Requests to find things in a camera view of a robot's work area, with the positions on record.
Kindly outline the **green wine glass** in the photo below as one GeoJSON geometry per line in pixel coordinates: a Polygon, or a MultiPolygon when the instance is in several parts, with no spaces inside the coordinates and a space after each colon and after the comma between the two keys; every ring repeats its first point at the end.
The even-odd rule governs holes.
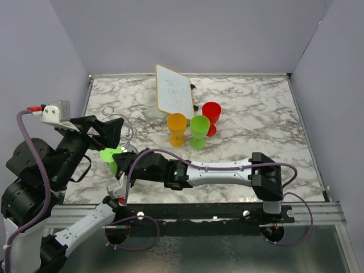
{"type": "Polygon", "coordinates": [[[191,139],[190,145],[196,150],[205,147],[205,137],[210,128],[210,120],[203,116],[197,115],[190,120],[191,139]]]}
{"type": "Polygon", "coordinates": [[[117,164],[113,159],[113,155],[121,153],[123,153],[123,148],[121,146],[118,146],[117,148],[105,148],[100,151],[100,158],[108,164],[109,170],[113,176],[117,173],[117,164]]]}

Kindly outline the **yellow wine glass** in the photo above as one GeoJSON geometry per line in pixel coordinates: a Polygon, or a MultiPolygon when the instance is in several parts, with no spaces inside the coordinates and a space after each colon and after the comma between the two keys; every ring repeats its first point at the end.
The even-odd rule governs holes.
{"type": "Polygon", "coordinates": [[[185,143],[184,133],[187,128],[187,118],[181,113],[170,114],[167,118],[168,131],[171,134],[169,142],[174,147],[185,143]]]}

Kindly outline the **red wine glass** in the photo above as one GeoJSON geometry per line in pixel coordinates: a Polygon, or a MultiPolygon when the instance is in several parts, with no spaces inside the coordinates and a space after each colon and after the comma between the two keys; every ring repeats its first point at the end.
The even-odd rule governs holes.
{"type": "Polygon", "coordinates": [[[216,134],[216,123],[220,118],[221,112],[222,108],[216,102],[207,102],[203,105],[202,114],[210,120],[210,128],[206,136],[212,137],[216,134]]]}

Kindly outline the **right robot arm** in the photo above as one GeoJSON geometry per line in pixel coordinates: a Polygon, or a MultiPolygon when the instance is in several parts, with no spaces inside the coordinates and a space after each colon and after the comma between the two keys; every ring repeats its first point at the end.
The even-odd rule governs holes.
{"type": "Polygon", "coordinates": [[[177,155],[165,158],[169,154],[162,149],[114,154],[117,182],[107,187],[109,196],[123,204],[137,179],[161,182],[175,191],[213,184],[242,185],[252,188],[262,201],[261,215],[265,221],[275,222],[281,217],[282,170],[265,154],[254,152],[247,159],[225,163],[189,161],[177,155]]]}

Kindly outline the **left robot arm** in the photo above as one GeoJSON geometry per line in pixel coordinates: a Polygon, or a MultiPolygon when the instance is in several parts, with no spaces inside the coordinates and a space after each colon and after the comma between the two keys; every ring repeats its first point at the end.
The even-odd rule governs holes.
{"type": "Polygon", "coordinates": [[[122,118],[101,122],[95,116],[73,118],[71,129],[57,124],[63,136],[56,148],[39,138],[30,138],[22,117],[16,119],[24,141],[15,149],[6,166],[16,175],[1,199],[7,239],[2,272],[58,272],[67,257],[95,230],[109,222],[124,221],[126,211],[106,197],[89,215],[59,235],[43,235],[43,230],[59,198],[56,193],[72,181],[87,150],[101,151],[119,145],[122,118]]]}

